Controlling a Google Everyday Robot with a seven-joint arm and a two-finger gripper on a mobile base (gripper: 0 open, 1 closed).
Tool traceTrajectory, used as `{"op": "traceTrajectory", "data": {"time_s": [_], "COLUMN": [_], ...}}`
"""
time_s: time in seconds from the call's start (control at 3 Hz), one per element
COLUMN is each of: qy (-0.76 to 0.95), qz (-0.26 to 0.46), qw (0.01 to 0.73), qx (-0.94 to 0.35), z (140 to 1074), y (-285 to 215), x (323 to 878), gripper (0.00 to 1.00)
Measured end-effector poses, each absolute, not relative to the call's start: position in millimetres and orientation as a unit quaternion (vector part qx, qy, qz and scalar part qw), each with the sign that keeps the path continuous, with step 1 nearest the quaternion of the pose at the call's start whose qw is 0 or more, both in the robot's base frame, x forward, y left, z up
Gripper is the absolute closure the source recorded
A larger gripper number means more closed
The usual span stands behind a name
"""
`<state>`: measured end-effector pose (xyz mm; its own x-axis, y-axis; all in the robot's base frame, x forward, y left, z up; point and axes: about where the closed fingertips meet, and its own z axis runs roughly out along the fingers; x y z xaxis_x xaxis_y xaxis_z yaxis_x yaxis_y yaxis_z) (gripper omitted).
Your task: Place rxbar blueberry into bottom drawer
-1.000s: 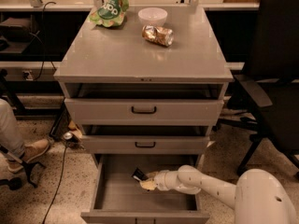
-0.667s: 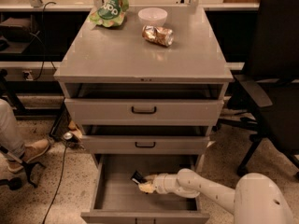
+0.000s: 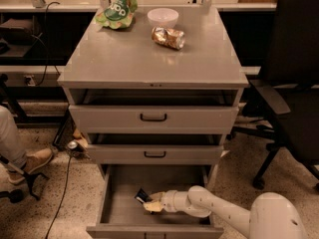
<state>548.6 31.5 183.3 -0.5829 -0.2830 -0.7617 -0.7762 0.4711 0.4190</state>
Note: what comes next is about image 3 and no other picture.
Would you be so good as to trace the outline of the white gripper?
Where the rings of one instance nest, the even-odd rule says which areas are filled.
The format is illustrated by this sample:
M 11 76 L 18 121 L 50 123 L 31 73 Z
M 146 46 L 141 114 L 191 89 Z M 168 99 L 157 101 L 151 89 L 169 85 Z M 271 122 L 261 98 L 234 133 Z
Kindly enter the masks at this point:
M 184 212 L 189 206 L 188 193 L 186 191 L 169 190 L 150 195 L 151 202 L 145 202 L 143 207 L 148 212 Z

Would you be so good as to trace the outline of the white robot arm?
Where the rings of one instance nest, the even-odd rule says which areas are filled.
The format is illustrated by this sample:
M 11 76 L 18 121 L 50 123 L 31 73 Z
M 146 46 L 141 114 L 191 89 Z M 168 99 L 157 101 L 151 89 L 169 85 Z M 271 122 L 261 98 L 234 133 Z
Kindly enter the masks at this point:
M 259 195 L 249 210 L 198 185 L 188 191 L 158 192 L 150 199 L 143 203 L 144 209 L 149 212 L 184 212 L 199 218 L 215 214 L 246 239 L 308 239 L 297 209 L 278 193 Z

